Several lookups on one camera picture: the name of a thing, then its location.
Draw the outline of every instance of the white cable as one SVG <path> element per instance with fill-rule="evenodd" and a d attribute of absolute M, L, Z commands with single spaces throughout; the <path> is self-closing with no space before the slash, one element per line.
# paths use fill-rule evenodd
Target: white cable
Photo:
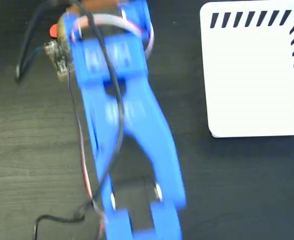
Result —
<path fill-rule="evenodd" d="M 111 15 L 111 14 L 93 14 L 93 17 L 94 17 L 95 23 L 97 25 L 115 26 L 115 27 L 127 30 L 140 38 L 142 37 L 142 29 L 139 28 L 134 23 L 128 21 L 127 19 L 124 19 L 119 16 Z M 75 35 L 74 35 L 75 31 L 77 31 L 79 28 L 82 29 L 82 28 L 86 28 L 88 26 L 89 26 L 89 22 L 88 22 L 87 16 L 79 17 L 75 21 L 74 26 L 73 26 L 73 30 L 71 33 L 72 39 L 74 40 L 74 38 L 75 38 Z M 154 30 L 153 30 L 152 24 L 150 24 L 150 27 L 151 27 L 151 31 L 150 31 L 149 42 L 148 42 L 147 49 L 145 50 L 145 55 L 147 58 L 150 56 L 150 54 L 152 52 L 153 44 L 154 44 Z"/>

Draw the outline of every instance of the blue robotic arm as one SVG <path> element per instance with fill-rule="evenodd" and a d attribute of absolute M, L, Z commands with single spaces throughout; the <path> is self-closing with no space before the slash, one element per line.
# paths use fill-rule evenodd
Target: blue robotic arm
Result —
<path fill-rule="evenodd" d="M 128 20 L 145 29 L 148 38 L 151 24 L 146 1 L 136 0 L 119 7 L 125 11 Z M 76 19 L 75 15 L 65 15 L 67 36 Z M 150 203 L 154 228 L 133 232 L 128 210 L 116 207 L 117 199 L 114 199 L 108 176 L 101 193 L 107 216 L 107 239 L 180 240 L 177 210 L 186 205 L 186 196 L 171 131 L 148 83 L 142 39 L 126 32 L 106 37 L 105 43 L 117 77 L 126 85 L 123 96 L 125 134 L 135 138 L 149 157 L 159 195 L 157 201 Z M 105 91 L 104 83 L 111 79 L 98 40 L 69 40 L 69 45 L 85 107 L 97 176 L 101 180 L 116 144 L 117 102 Z"/>

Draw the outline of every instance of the dark wooden table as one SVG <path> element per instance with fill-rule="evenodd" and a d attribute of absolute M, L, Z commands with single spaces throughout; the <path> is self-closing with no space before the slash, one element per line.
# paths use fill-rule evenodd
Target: dark wooden table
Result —
<path fill-rule="evenodd" d="M 294 137 L 214 139 L 209 133 L 199 37 L 205 2 L 149 0 L 156 33 L 150 84 L 180 158 L 188 198 L 180 212 L 184 239 L 294 240 Z M 36 6 L 0 0 L 0 240 L 29 240 L 39 214 L 68 217 L 86 199 L 66 83 L 57 80 L 45 56 L 21 86 L 13 82 L 20 41 Z M 60 13 L 44 16 L 33 46 L 48 40 Z M 79 93 L 76 101 L 82 114 Z M 87 134 L 86 146 L 95 186 Z M 123 152 L 126 164 L 137 162 L 135 150 L 127 146 Z M 76 226 L 44 222 L 39 239 L 92 239 L 96 221 L 91 214 Z"/>

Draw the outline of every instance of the black cable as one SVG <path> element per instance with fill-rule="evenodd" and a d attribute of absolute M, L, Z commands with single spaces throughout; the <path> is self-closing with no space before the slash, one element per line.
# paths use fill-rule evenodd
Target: black cable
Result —
<path fill-rule="evenodd" d="M 117 162 L 117 156 L 120 152 L 121 149 L 121 145 L 122 145 L 122 141 L 123 141 L 123 136 L 124 136 L 124 106 L 123 106 L 123 99 L 122 99 L 122 95 L 121 95 L 121 90 L 120 90 L 120 86 L 118 83 L 118 79 L 116 76 L 116 72 L 114 70 L 114 67 L 112 65 L 112 62 L 108 56 L 108 52 L 107 52 L 107 48 L 106 48 L 106 44 L 104 41 L 104 37 L 102 36 L 102 34 L 100 33 L 98 27 L 95 24 L 93 15 L 91 13 L 89 13 L 81 3 L 75 1 L 75 0 L 71 0 L 70 2 L 72 2 L 73 4 L 77 5 L 80 9 L 80 13 L 83 15 L 86 15 L 88 17 L 89 20 L 89 26 L 91 27 L 91 30 L 93 31 L 94 35 L 96 36 L 100 47 L 102 49 L 102 53 L 104 55 L 104 58 L 106 60 L 107 63 L 107 67 L 108 70 L 110 72 L 110 76 L 111 76 L 111 80 L 112 83 L 115 87 L 115 91 L 116 91 L 116 99 L 117 99 L 117 105 L 118 105 L 118 118 L 119 118 L 119 128 L 118 128 L 118 135 L 117 135 L 117 142 L 114 148 L 114 151 L 112 153 L 110 162 L 106 168 L 106 170 L 104 171 L 100 183 L 96 189 L 96 191 L 93 194 L 93 200 L 97 201 L 97 199 L 99 198 L 102 188 L 103 188 L 103 184 L 106 180 L 106 178 L 108 177 L 108 174 L 111 172 L 111 170 L 113 169 L 115 163 Z"/>
<path fill-rule="evenodd" d="M 93 31 L 94 35 L 97 37 L 97 40 L 100 44 L 100 47 L 102 49 L 102 53 L 104 55 L 104 58 L 106 60 L 107 63 L 107 67 L 108 70 L 110 72 L 110 77 L 112 80 L 112 83 L 115 87 L 115 91 L 116 91 L 116 100 L 117 100 L 117 105 L 118 105 L 118 116 L 119 116 L 119 128 L 118 128 L 118 135 L 117 135 L 117 141 L 116 141 L 116 145 L 114 148 L 114 151 L 112 153 L 111 156 L 111 160 L 105 170 L 105 172 L 103 173 L 99 185 L 97 187 L 97 190 L 95 191 L 94 195 L 93 195 L 93 201 L 97 201 L 97 199 L 99 198 L 104 182 L 108 176 L 108 174 L 111 172 L 112 168 L 114 167 L 116 161 L 117 161 L 117 156 L 120 152 L 121 149 L 121 145 L 122 145 L 122 141 L 123 141 L 123 136 L 124 136 L 124 106 L 123 106 L 123 99 L 122 99 L 122 95 L 121 95 L 121 90 L 119 87 L 119 83 L 117 80 L 117 76 L 114 70 L 114 67 L 112 65 L 112 62 L 108 56 L 108 52 L 106 49 L 106 45 L 105 45 L 105 41 L 104 41 L 104 37 L 102 36 L 102 34 L 100 33 L 98 27 L 95 25 L 94 22 L 94 18 L 93 15 L 88 12 L 83 5 L 78 2 L 77 0 L 68 0 L 67 1 L 69 4 L 75 4 L 76 6 L 79 7 L 81 13 L 83 15 L 86 15 L 88 17 L 89 20 L 89 26 L 91 28 L 91 30 Z M 26 52 L 27 49 L 29 47 L 31 38 L 33 36 L 33 32 L 34 32 L 34 28 L 35 28 L 35 24 L 37 22 L 37 20 L 39 19 L 39 17 L 41 16 L 41 13 L 44 12 L 45 10 L 47 10 L 48 8 L 52 8 L 52 7 L 56 7 L 58 5 L 61 4 L 65 4 L 66 1 L 63 2 L 58 2 L 57 0 L 48 0 L 45 1 L 43 3 L 40 4 L 40 6 L 37 8 L 36 12 L 34 13 L 27 31 L 25 33 L 24 36 L 24 40 L 22 42 L 22 46 L 18 55 L 18 64 L 16 66 L 16 76 L 15 76 L 15 80 L 17 82 L 19 82 L 21 80 L 22 75 L 25 73 L 25 71 L 27 70 L 27 68 L 29 67 L 29 64 L 25 64 L 25 58 L 26 58 Z M 88 206 L 93 206 L 93 202 L 86 202 L 84 204 L 85 209 L 88 208 Z M 33 228 L 33 239 L 37 240 L 37 230 L 38 230 L 38 225 L 40 223 L 40 221 L 42 220 L 50 220 L 50 221 L 54 221 L 54 222 L 60 222 L 60 223 L 80 223 L 82 221 L 84 221 L 85 219 L 85 213 L 83 213 L 83 215 L 79 215 L 76 216 L 74 218 L 62 218 L 62 217 L 56 217 L 56 216 L 52 216 L 52 215 L 42 215 L 40 217 L 37 218 L 37 220 L 35 221 L 34 224 L 34 228 Z"/>

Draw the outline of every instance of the red button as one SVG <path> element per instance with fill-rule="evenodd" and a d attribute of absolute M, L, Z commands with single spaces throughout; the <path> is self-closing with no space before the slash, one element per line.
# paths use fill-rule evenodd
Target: red button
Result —
<path fill-rule="evenodd" d="M 52 38 L 55 38 L 55 39 L 57 38 L 57 35 L 58 35 L 57 24 L 54 24 L 51 26 L 49 33 Z"/>

